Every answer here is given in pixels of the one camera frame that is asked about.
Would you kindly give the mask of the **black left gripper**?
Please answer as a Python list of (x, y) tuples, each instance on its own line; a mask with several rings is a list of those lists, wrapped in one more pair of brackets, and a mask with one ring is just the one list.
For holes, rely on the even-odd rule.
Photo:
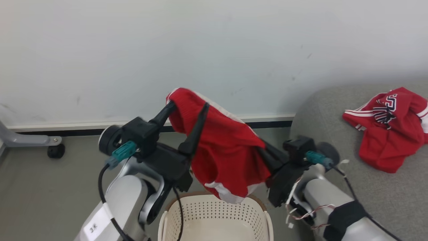
[[(190, 174), (190, 157), (193, 157), (197, 151), (209, 106), (208, 102), (204, 103), (191, 133), (179, 145), (178, 150), (158, 142), (154, 151), (144, 156), (144, 163), (147, 166), (162, 176), (165, 182), (177, 187), (181, 192), (188, 192), (193, 183)], [(173, 101), (168, 102), (149, 123), (156, 125), (157, 128), (162, 128), (176, 109), (176, 104)]]

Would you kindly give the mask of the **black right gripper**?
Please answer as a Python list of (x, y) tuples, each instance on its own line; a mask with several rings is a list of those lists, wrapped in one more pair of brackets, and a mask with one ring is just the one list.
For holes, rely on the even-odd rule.
[(304, 167), (295, 163), (288, 163), (288, 154), (280, 151), (265, 140), (265, 147), (258, 147), (264, 165), (271, 177), (267, 179), (269, 188), (269, 202), (272, 206), (280, 207), (289, 197), (295, 182), (303, 175)]

